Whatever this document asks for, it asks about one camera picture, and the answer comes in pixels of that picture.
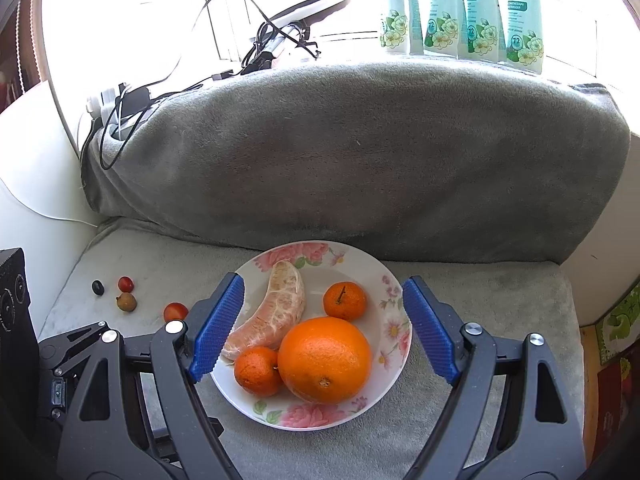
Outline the small cherry tomato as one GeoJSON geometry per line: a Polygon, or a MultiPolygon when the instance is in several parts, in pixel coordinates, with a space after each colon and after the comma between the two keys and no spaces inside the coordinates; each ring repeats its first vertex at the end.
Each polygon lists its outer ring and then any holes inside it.
{"type": "Polygon", "coordinates": [[[128,276],[122,276],[117,282],[117,287],[121,292],[130,294],[134,290],[134,281],[128,276]]]}

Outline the floral white plate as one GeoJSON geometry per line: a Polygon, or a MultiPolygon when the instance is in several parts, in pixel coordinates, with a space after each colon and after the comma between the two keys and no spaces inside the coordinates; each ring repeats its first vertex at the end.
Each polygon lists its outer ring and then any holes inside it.
{"type": "Polygon", "coordinates": [[[283,385],[258,396],[240,383],[238,367],[220,358],[212,378],[241,414],[285,431],[314,431],[348,422],[383,399],[409,356],[412,326],[399,281],[377,258],[337,242],[297,242],[250,258],[236,271],[250,319],[281,261],[302,278],[305,310],[277,351],[283,385]]]}

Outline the front small mandarin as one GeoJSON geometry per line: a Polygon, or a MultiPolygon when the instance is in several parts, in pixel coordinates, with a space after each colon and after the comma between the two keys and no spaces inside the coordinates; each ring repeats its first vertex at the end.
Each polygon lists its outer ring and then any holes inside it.
{"type": "Polygon", "coordinates": [[[248,393],[268,398],[282,387],[278,370],[278,352],[267,347],[245,350],[235,360],[234,379],[248,393]]]}

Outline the peeled pomelo segment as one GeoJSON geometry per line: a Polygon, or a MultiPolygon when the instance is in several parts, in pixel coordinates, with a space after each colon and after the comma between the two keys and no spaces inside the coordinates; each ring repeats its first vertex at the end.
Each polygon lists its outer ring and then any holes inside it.
{"type": "Polygon", "coordinates": [[[288,261],[278,261],[271,270],[265,297],[252,316],[229,334],[221,356],[235,361],[248,349],[278,350],[305,308],[305,285],[299,270],[288,261]]]}

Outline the small mandarin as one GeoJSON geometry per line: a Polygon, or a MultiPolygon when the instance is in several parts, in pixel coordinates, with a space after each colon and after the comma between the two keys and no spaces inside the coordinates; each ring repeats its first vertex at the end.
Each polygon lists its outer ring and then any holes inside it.
{"type": "Polygon", "coordinates": [[[354,322],[367,311],[368,296],[354,282],[338,282],[331,285],[323,295],[322,304],[326,315],[354,322]]]}
{"type": "Polygon", "coordinates": [[[278,370],[278,352],[267,347],[245,350],[235,360],[234,379],[248,393],[268,398],[282,387],[278,370]]]}

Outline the grey sofa back cushion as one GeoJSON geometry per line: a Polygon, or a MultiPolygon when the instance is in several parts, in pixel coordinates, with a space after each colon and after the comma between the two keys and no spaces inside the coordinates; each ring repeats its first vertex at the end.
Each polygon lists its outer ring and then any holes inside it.
{"type": "Polygon", "coordinates": [[[187,240],[559,263],[611,199],[629,144],[600,84],[401,58],[177,96],[129,141],[86,143],[81,179],[99,214],[187,240]]]}

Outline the large orange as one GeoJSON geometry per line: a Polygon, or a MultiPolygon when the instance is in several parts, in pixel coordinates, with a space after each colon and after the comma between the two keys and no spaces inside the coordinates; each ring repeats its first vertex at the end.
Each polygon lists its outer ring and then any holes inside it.
{"type": "Polygon", "coordinates": [[[369,380],[372,352],[352,323],[322,316],[295,325],[278,350],[282,382],[294,396],[318,404],[346,401],[369,380]]]}

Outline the grey seat cover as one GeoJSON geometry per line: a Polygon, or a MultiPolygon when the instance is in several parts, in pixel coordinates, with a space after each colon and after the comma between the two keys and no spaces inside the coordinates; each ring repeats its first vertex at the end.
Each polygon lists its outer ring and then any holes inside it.
{"type": "Polygon", "coordinates": [[[118,228],[81,255],[42,336],[99,321],[126,336],[152,333],[168,304],[192,306],[232,271],[244,281],[241,322],[252,333],[228,344],[198,392],[246,478],[397,479],[407,471],[449,390],[402,306],[400,284],[413,275],[495,336],[541,332],[574,412],[585,408],[573,295],[553,263],[379,263],[329,242],[258,256],[118,228]]]}

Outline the back small mandarin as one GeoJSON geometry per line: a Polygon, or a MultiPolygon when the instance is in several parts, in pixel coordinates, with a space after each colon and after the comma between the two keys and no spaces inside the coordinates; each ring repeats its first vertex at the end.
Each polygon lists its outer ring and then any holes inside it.
{"type": "Polygon", "coordinates": [[[326,315],[354,322],[367,311],[368,296],[354,282],[338,282],[331,285],[323,295],[322,304],[326,315]]]}

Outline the brown longan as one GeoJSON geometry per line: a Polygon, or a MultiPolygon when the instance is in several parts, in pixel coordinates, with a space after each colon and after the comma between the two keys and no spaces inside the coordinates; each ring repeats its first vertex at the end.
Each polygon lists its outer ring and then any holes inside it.
{"type": "Polygon", "coordinates": [[[116,297],[116,306],[122,312],[132,312],[137,309],[137,299],[131,292],[122,292],[116,297]]]}

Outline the large cherry tomato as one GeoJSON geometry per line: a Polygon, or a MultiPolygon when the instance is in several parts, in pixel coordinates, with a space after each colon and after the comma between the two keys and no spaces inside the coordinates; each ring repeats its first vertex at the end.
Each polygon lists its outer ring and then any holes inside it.
{"type": "Polygon", "coordinates": [[[181,302],[171,302],[163,310],[165,323],[183,321],[189,315],[189,309],[181,302]]]}

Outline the dark grape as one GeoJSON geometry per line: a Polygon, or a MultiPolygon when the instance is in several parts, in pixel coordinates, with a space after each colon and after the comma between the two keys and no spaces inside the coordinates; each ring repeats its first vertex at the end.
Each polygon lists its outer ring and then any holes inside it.
{"type": "Polygon", "coordinates": [[[91,289],[96,296],[102,296],[105,292],[103,284],[98,280],[92,282],[91,289]]]}

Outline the white power strip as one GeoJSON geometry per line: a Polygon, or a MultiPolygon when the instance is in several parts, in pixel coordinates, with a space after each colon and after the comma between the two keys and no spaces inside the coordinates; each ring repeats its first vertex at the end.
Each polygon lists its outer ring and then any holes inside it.
{"type": "Polygon", "coordinates": [[[126,84],[102,91],[87,102],[91,117],[88,139],[107,127],[107,133],[117,140],[125,140],[140,119],[143,125],[152,115],[151,93],[148,87],[128,89],[126,84]]]}

